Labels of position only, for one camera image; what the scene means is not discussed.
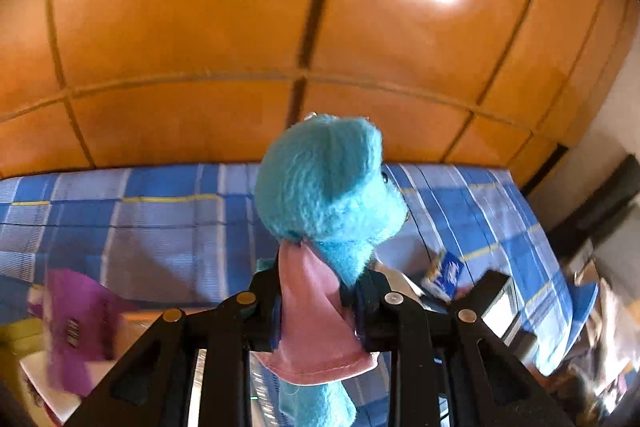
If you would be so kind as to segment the blue tissue packet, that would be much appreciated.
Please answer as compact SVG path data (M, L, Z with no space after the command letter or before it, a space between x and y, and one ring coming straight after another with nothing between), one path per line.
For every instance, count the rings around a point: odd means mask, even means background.
M421 286L431 295L450 303L456 295L463 262L449 251L442 251L424 275Z

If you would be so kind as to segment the teal plush bear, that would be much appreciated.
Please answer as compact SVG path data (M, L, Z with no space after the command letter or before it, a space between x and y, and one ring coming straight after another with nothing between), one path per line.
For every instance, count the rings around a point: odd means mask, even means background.
M262 158L258 217L277 239L281 334L258 359L279 380L279 409L296 426L350 426L343 383L374 369L352 298L375 248L396 235L408 208L383 164L380 130L366 118L312 115Z

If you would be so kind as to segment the purple carton box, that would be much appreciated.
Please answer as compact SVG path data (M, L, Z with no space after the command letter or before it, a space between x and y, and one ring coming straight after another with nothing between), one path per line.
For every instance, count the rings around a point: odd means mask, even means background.
M135 303L86 274L62 268L48 270L42 318L49 385L80 397L90 395L94 384L89 365L116 359L120 316L137 309Z

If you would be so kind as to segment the gold metal tin tray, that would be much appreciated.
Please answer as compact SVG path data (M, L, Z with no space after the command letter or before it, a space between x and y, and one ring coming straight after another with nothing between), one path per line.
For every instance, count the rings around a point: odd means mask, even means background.
M120 314L120 325L116 333L116 358L121 357L159 316L160 311L157 310ZM1 382L37 426L64 426L64 421L79 407L80 399L49 386L44 344L43 325L37 317L1 325ZM206 355L206 349L198 350L188 426L199 426L201 419ZM89 362L91 382L95 385L114 363Z

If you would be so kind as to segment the blue plaid tablecloth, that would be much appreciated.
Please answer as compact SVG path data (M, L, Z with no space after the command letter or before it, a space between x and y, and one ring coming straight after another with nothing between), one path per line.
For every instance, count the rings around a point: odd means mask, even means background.
M534 335L533 362L550 374L594 306L593 283L562 273L546 234L510 172L388 164L407 222L376 257L401 272L404 293L442 253L459 261L466 291L489 270L510 277L508 302L486 324ZM1 184L1 320L39 314L38 285L72 272L73 292L99 287L143 309L206 306L247 288L277 243L254 204L257 166L198 164L49 173Z

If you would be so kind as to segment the wooden wardrobe panels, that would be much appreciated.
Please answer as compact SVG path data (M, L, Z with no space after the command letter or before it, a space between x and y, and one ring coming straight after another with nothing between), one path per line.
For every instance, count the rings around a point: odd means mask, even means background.
M309 113L389 161L506 167L578 144L639 0L1 0L1 173L262 157Z

